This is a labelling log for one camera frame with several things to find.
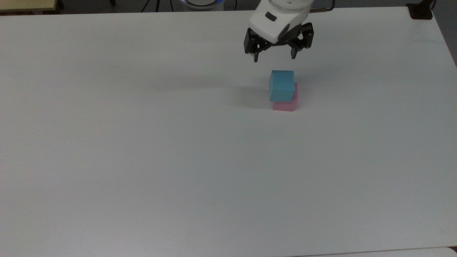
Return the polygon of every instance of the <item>floor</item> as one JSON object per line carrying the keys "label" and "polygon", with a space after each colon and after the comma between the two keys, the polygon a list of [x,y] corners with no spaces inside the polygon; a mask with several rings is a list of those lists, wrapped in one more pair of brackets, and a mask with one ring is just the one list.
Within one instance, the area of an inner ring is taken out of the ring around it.
{"label": "floor", "polygon": [[[109,0],[63,0],[64,8],[61,14],[81,13],[123,13],[140,12],[148,0],[116,0],[111,6]],[[150,0],[144,12],[154,12],[159,1],[159,12],[182,11],[179,0]],[[224,9],[233,11],[235,2],[237,10],[254,10],[260,0],[225,0]],[[418,3],[420,0],[335,0],[336,8],[346,7],[375,7],[375,6],[405,6],[407,3]],[[331,0],[316,0],[314,8],[330,6]],[[437,0],[433,10],[441,32],[448,45],[454,62],[457,63],[457,0]]]}

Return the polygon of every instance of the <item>white table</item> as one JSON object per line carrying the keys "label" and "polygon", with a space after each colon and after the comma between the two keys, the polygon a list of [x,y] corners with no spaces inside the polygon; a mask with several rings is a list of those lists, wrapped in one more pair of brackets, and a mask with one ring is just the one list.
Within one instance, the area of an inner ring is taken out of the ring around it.
{"label": "white table", "polygon": [[[0,256],[281,257],[457,245],[457,69],[405,7],[0,17]],[[270,109],[271,70],[300,107]]]}

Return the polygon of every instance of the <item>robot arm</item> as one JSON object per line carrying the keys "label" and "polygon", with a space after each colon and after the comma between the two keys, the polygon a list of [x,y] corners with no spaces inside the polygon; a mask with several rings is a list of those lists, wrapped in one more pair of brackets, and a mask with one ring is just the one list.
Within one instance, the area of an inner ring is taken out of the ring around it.
{"label": "robot arm", "polygon": [[311,47],[313,25],[302,25],[310,13],[313,0],[261,0],[249,20],[244,52],[257,62],[259,53],[271,46],[289,45],[292,59],[303,48]]}

